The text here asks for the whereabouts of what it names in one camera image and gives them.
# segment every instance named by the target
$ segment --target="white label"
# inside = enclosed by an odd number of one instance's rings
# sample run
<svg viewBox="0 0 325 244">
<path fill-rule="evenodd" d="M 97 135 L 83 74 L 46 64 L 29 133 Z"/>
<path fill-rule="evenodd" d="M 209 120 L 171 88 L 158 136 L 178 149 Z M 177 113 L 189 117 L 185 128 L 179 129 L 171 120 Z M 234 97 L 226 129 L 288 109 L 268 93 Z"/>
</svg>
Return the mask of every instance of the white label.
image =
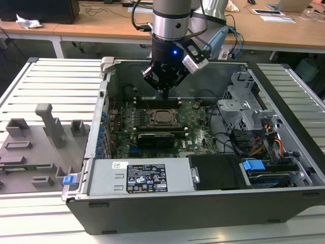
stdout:
<svg viewBox="0 0 325 244">
<path fill-rule="evenodd" d="M 113 162 L 112 169 L 126 169 L 128 162 Z"/>
<path fill-rule="evenodd" d="M 25 171 L 24 168 L 5 169 L 5 171 Z"/>
<path fill-rule="evenodd" d="M 166 184 L 157 184 L 157 188 L 166 188 L 167 185 Z"/>
</svg>

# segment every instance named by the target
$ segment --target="aluminum extrusion table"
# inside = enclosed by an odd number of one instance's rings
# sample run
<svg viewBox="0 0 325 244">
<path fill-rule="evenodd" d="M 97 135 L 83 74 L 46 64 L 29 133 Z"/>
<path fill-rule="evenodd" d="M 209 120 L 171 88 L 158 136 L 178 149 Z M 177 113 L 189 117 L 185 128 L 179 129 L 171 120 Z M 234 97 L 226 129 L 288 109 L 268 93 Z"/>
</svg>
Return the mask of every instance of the aluminum extrusion table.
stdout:
<svg viewBox="0 0 325 244">
<path fill-rule="evenodd" d="M 93 59 L 41 58 L 27 63 L 0 99 L 0 141 L 7 136 L 5 126 L 12 117 L 24 117 L 29 125 L 41 125 L 40 117 L 34 115 L 38 103 L 52 103 L 53 115 L 63 124 L 83 119 L 90 125 L 100 84 L 99 67 L 100 60 Z M 325 141 L 324 104 L 292 70 L 281 65 L 260 67 L 322 146 Z M 270 106 L 263 94 L 261 97 Z M 312 207 L 281 224 L 90 236 L 62 202 L 60 194 L 0 196 L 0 243 L 325 242 L 325 206 Z"/>
</svg>

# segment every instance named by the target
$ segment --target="computer case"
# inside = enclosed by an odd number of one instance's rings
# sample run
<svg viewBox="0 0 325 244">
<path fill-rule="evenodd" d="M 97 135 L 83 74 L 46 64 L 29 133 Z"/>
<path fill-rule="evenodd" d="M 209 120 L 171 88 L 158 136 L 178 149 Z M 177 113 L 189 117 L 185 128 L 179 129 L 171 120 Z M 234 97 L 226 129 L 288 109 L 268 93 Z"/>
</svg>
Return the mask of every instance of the computer case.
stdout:
<svg viewBox="0 0 325 244">
<path fill-rule="evenodd" d="M 1 0 L 0 19 L 15 21 L 16 14 L 25 19 L 72 24 L 79 14 L 78 0 Z"/>
</svg>

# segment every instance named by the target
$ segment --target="motherboard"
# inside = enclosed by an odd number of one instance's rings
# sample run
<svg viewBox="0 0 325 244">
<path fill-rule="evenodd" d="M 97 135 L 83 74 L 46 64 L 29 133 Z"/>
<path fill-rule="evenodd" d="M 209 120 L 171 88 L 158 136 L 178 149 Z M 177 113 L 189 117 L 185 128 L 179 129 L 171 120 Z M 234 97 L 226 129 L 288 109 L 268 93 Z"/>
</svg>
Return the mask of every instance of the motherboard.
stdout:
<svg viewBox="0 0 325 244">
<path fill-rule="evenodd" d="M 194 99 L 123 102 L 109 112 L 112 158 L 185 158 L 218 153 L 208 108 Z"/>
</svg>

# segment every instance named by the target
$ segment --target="sticker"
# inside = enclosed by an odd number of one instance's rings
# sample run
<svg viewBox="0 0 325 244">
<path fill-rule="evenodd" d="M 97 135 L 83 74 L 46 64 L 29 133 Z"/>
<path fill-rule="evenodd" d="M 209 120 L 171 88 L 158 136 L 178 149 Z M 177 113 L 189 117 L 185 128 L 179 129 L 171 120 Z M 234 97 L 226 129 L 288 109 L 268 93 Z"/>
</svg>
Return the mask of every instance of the sticker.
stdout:
<svg viewBox="0 0 325 244">
<path fill-rule="evenodd" d="M 168 191 L 166 169 L 164 164 L 127 165 L 126 168 L 126 191 L 128 193 L 153 193 Z"/>
<path fill-rule="evenodd" d="M 112 169 L 126 169 L 128 162 L 113 162 Z"/>
<path fill-rule="evenodd" d="M 24 168 L 12 168 L 12 169 L 5 169 L 5 171 L 25 171 Z"/>
</svg>

